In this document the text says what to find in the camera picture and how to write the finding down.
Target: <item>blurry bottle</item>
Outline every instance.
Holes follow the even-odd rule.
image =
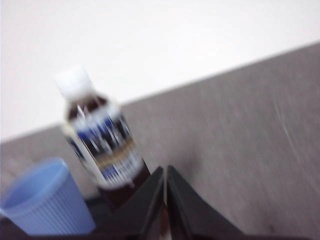
[[[81,66],[56,76],[68,102],[62,130],[111,209],[125,203],[150,172],[118,105],[101,97]]]

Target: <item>bottle cap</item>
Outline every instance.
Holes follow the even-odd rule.
[[[94,86],[87,71],[80,65],[57,74],[55,83],[62,96],[69,101],[81,99],[94,92]]]

